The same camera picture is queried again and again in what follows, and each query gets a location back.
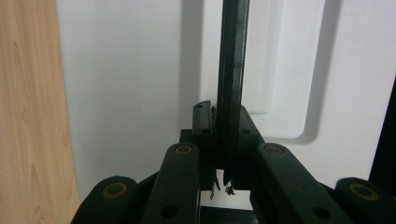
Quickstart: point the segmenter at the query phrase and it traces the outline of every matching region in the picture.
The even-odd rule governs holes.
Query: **white plastic surface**
[[[221,1],[57,1],[78,191],[158,171],[216,99]],[[367,178],[396,74],[395,1],[251,0],[243,104],[331,187]],[[250,209],[248,192],[202,204]]]

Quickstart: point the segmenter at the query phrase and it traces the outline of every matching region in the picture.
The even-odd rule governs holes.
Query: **wooden panel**
[[[54,0],[0,0],[0,223],[67,223],[79,198]]]

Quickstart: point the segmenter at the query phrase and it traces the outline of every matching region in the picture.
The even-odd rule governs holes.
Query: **wood grain surface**
[[[69,223],[78,205],[55,0],[0,0],[0,223]]]

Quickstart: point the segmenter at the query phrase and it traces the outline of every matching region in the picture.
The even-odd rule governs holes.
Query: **white wall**
[[[216,100],[220,0],[57,1],[78,190],[156,172]],[[318,180],[367,178],[396,74],[395,1],[251,0],[243,104]],[[202,204],[249,209],[247,192]]]

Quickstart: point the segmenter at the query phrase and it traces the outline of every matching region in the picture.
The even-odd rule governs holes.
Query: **black mechanical clamp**
[[[396,201],[379,186],[345,178],[330,189],[287,148],[264,142],[241,106],[248,4],[223,1],[217,109],[195,105],[192,129],[181,131],[157,174],[138,184],[103,180],[72,223],[199,223],[201,190],[219,188],[216,169],[229,194],[250,190],[259,223],[396,223]]]

